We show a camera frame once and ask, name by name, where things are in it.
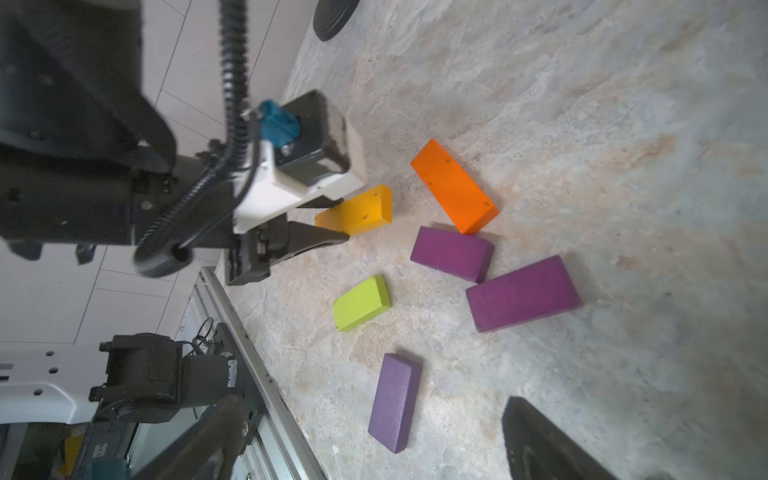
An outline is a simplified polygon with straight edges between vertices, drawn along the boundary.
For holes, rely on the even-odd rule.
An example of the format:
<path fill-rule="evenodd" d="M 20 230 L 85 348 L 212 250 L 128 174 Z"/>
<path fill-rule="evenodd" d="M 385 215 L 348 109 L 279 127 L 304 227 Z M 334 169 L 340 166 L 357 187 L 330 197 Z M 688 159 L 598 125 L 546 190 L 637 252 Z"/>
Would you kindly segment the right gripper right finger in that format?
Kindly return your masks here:
<path fill-rule="evenodd" d="M 525 398 L 508 399 L 501 424 L 513 479 L 616 479 Z"/>

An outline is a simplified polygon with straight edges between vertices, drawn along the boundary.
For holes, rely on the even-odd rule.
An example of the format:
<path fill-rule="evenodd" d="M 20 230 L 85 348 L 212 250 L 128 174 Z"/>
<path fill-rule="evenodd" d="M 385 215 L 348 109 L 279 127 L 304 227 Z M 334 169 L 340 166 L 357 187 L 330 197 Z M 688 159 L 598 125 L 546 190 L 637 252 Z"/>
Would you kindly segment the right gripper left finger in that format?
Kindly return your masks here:
<path fill-rule="evenodd" d="M 229 394 L 132 479 L 230 479 L 244 449 L 245 430 L 243 403 Z"/>

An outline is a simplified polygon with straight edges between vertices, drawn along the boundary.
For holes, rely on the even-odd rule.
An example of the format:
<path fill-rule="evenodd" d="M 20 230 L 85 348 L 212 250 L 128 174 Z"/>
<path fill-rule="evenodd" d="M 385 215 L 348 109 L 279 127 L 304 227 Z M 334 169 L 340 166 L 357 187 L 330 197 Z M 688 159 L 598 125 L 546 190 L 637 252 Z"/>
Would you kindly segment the amber yellow long block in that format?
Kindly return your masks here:
<path fill-rule="evenodd" d="M 379 185 L 319 213 L 314 225 L 355 236 L 389 225 L 392 219 L 392 192 Z"/>

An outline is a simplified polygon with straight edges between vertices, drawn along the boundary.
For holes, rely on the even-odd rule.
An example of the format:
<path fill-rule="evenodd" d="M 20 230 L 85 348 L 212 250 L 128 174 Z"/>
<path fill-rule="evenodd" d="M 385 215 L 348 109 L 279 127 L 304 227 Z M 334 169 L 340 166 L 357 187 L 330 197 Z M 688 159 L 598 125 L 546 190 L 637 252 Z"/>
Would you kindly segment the lime green block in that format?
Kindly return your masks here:
<path fill-rule="evenodd" d="M 391 306 L 384 277 L 373 275 L 333 302 L 335 328 L 340 332 L 351 331 Z"/>

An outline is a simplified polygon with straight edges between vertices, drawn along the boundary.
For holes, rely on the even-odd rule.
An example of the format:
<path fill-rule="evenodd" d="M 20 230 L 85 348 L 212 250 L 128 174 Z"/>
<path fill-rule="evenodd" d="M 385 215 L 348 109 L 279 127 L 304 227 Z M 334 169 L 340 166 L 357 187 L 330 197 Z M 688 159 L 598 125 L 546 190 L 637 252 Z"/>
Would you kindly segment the orange block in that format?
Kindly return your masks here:
<path fill-rule="evenodd" d="M 430 139 L 411 166 L 461 234 L 473 235 L 499 208 L 435 139 Z"/>

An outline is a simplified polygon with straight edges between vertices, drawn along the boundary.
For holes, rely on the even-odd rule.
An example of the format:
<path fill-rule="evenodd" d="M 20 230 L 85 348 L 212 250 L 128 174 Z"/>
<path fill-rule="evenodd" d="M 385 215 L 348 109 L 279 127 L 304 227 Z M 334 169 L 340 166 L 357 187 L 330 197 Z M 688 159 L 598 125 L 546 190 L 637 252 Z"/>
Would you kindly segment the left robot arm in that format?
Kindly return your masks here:
<path fill-rule="evenodd" d="M 227 281 L 345 243 L 345 233 L 287 217 L 270 184 L 295 182 L 299 208 L 334 207 L 351 174 L 352 130 L 319 91 L 252 107 L 243 1 L 218 5 L 225 137 L 181 155 L 142 94 L 137 1 L 1 5 L 1 237 L 17 256 L 71 244 L 79 263 L 130 246 L 136 271 L 160 278 L 198 248 L 227 254 Z"/>

